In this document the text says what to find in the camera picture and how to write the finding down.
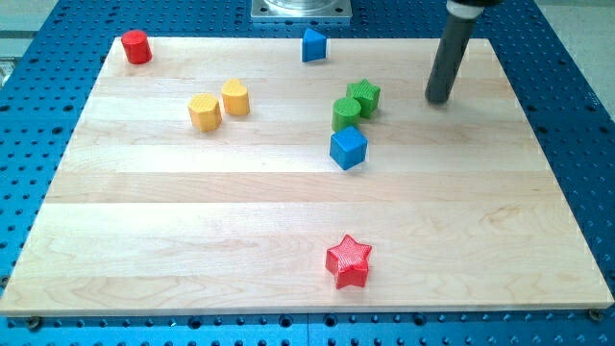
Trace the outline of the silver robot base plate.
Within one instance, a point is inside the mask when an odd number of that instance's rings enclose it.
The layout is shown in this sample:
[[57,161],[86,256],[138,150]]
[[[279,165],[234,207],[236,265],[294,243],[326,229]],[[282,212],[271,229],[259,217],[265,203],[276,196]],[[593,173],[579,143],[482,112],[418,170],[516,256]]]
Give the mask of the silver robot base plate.
[[252,0],[250,15],[256,22],[349,22],[350,0]]

